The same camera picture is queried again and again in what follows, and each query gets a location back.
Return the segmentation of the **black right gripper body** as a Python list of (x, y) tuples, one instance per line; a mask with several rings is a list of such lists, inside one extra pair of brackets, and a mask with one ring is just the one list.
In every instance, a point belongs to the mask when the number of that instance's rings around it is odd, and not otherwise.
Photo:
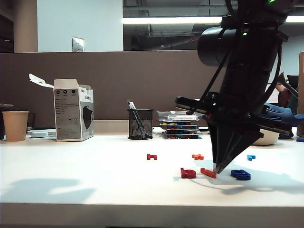
[(257, 102), (240, 97), (230, 96), (224, 93), (208, 92), (201, 100), (178, 96), (176, 107), (189, 112), (200, 113), (206, 117), (234, 120), (236, 131), (260, 131), (261, 129), (291, 135), (292, 126), (281, 116), (288, 115), (289, 109), (281, 108), (261, 98)]

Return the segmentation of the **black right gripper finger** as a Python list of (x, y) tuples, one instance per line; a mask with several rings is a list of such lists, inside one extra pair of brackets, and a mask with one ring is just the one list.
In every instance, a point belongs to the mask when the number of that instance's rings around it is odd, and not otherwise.
[(224, 170), (238, 155), (238, 135), (234, 120), (206, 117), (213, 157), (213, 170)]
[(221, 173), (240, 153), (263, 137), (258, 131), (237, 132), (217, 129), (217, 173)]

